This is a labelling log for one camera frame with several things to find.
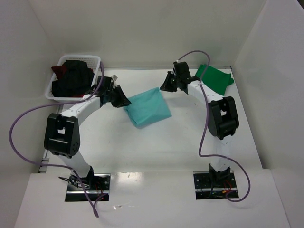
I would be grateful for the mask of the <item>teal t shirt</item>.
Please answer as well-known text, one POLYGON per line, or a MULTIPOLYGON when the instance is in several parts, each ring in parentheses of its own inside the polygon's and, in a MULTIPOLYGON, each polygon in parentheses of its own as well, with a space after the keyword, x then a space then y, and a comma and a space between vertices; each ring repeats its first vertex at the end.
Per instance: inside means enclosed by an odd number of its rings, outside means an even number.
POLYGON ((123 109, 138 129, 172 116, 158 87, 129 97, 129 100, 131 104, 123 109))

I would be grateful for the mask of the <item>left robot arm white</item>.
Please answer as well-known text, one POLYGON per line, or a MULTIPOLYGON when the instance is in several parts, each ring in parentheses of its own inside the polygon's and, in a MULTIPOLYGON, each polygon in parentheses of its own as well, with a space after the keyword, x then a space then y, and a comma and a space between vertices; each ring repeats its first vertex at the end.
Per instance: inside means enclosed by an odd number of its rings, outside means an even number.
POLYGON ((71 168, 71 176, 66 181, 76 187, 84 186, 90 190, 100 181, 80 152, 80 125, 106 103, 111 103, 115 108, 131 105, 116 81, 116 75, 99 76, 98 83, 82 99, 59 114, 50 114, 47 119, 45 149, 71 168))

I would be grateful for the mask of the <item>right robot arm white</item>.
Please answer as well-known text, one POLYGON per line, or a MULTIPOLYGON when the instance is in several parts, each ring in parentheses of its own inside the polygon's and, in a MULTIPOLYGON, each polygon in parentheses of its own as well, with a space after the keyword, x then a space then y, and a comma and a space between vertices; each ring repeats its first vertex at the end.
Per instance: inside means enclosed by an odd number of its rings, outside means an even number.
POLYGON ((228 157, 231 154, 232 136, 239 127, 234 98, 216 93, 197 76, 191 76, 186 62, 178 61, 173 63, 173 70, 168 71, 160 89, 166 92, 180 89, 207 105, 208 131, 214 136, 215 147, 211 153, 209 179, 213 187, 226 182, 231 171, 228 157))

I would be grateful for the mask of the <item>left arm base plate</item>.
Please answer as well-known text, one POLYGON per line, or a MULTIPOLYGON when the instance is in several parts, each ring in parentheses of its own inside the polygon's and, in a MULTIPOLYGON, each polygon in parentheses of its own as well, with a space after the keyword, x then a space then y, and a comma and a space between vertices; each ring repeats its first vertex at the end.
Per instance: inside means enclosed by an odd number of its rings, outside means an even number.
MULTIPOLYGON (((59 177, 67 182, 65 202, 85 202, 87 198, 76 176, 70 174, 69 178, 59 177)), ((91 201, 109 201, 110 174, 95 174, 93 184, 83 181, 85 190, 91 201)))

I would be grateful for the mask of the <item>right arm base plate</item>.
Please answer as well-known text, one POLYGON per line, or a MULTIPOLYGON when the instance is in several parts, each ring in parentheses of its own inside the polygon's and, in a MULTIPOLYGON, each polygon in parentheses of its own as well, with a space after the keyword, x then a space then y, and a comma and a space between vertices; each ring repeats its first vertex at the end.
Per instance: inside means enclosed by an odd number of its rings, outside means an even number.
POLYGON ((231 171, 226 180, 214 183, 207 171, 194 172, 194 188, 196 200, 225 199, 226 194, 232 199, 239 198, 235 175, 231 171))

